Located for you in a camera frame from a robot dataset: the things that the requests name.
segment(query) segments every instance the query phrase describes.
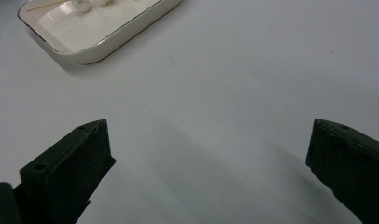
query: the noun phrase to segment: white object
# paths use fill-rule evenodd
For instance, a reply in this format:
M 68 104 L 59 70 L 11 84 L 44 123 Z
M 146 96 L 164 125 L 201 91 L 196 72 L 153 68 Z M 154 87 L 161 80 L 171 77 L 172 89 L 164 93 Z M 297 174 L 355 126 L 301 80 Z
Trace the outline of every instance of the white object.
M 87 12 L 91 8 L 91 3 L 87 0 L 71 0 L 71 5 L 79 12 Z
M 82 14 L 76 13 L 72 1 L 26 10 L 48 2 L 53 1 L 29 0 L 19 10 L 19 18 L 60 57 L 74 63 L 96 63 L 181 0 L 112 0 Z

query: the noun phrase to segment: white container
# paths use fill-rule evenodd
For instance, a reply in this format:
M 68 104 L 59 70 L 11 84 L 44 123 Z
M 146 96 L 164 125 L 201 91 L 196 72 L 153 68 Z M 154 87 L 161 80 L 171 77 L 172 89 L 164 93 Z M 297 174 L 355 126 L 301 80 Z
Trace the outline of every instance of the white container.
M 96 63 L 181 0 L 111 0 L 106 6 L 79 13 L 70 1 L 29 0 L 18 12 L 23 21 L 56 54 L 73 63 Z

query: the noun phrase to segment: black plastic part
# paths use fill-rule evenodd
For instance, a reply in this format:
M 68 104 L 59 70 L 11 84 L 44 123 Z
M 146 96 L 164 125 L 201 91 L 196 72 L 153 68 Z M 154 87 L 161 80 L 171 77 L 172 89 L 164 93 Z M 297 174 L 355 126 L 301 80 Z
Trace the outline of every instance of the black plastic part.
M 0 183 L 0 224 L 22 224 L 18 206 L 8 183 Z
M 0 184 L 0 224 L 74 224 L 114 165 L 105 119 L 74 129 L 24 166 L 14 190 Z
M 306 165 L 363 223 L 379 223 L 379 142 L 316 119 Z

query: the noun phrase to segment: white surface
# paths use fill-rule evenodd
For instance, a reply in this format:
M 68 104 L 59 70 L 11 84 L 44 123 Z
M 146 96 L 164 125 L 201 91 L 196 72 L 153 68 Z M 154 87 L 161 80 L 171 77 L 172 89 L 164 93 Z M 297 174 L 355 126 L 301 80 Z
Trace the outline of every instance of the white surface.
M 379 140 L 379 0 L 185 0 L 89 66 L 0 0 L 0 181 L 109 122 L 118 163 L 78 223 L 359 223 L 304 165 L 314 118 Z

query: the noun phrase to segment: white table surface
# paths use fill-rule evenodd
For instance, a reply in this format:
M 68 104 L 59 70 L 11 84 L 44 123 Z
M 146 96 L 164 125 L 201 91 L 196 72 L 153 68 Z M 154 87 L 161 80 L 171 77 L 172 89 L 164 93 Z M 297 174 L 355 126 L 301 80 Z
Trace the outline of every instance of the white table surface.
M 305 166 L 315 118 L 379 140 L 379 0 L 183 0 L 105 60 L 54 60 L 0 0 L 0 182 L 107 119 L 78 223 L 359 223 Z

